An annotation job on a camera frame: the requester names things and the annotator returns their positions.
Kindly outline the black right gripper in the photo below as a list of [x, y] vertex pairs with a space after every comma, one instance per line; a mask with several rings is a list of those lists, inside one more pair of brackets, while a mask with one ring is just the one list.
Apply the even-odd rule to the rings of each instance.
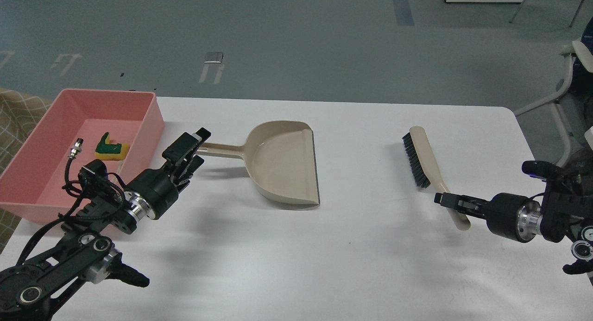
[[434, 203], [446, 208], [452, 220], [468, 220], [468, 216], [486, 220], [487, 228], [493, 234], [513, 241], [527, 243], [542, 235], [540, 203], [525, 196], [498, 194], [487, 201], [468, 195], [437, 192]]

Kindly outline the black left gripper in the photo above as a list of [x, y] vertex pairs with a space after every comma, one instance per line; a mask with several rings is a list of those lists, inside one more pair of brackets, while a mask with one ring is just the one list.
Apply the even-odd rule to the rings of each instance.
[[184, 132], [163, 151], [164, 166], [142, 171], [125, 186], [125, 191], [137, 194], [148, 203], [147, 215], [151, 220], [161, 218], [190, 184], [195, 171], [205, 162], [196, 154], [197, 150], [210, 136], [211, 132], [205, 128], [194, 133]]

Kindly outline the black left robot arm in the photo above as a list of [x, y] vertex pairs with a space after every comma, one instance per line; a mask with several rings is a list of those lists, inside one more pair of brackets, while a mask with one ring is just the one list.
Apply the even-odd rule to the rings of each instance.
[[159, 169], [146, 169], [129, 183], [119, 175], [111, 182], [98, 159], [70, 180], [70, 167], [82, 150], [83, 139], [78, 138], [66, 161], [63, 185], [76, 201], [29, 239], [15, 266], [1, 272], [1, 319], [50, 321], [85, 283], [116, 279], [148, 286], [150, 280], [122, 262], [121, 252], [102, 231], [114, 226], [132, 234], [142, 218], [161, 218], [204, 163], [197, 152], [210, 136], [205, 128], [183, 133], [164, 150]]

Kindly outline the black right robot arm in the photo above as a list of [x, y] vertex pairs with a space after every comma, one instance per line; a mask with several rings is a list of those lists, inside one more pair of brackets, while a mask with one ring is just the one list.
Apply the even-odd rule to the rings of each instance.
[[496, 236], [520, 243], [530, 242], [536, 236], [553, 243], [568, 238], [575, 261], [564, 265], [563, 272], [591, 277], [592, 177], [547, 161], [525, 161], [522, 171], [545, 183], [540, 201], [535, 196], [506, 193], [488, 201], [448, 192], [437, 193], [434, 201], [455, 214], [485, 220]]

